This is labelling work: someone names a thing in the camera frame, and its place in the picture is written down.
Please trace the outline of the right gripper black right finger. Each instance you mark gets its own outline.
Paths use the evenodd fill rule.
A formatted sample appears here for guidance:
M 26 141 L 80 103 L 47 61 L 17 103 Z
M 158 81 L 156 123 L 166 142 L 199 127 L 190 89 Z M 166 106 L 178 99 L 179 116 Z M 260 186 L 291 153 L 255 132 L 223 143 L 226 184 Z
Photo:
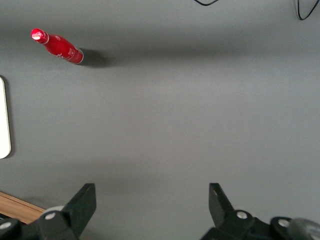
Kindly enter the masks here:
M 267 223 L 242 209 L 234 209 L 219 183 L 210 183 L 208 207 L 214 227 L 203 240 L 270 240 Z

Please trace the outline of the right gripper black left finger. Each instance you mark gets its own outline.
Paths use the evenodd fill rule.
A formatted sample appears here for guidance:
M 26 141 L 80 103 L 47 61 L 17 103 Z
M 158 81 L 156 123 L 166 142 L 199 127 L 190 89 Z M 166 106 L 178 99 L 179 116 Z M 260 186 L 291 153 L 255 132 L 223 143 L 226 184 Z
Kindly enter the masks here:
M 64 206 L 47 209 L 37 220 L 40 240 L 78 240 L 97 207 L 96 187 L 86 183 Z

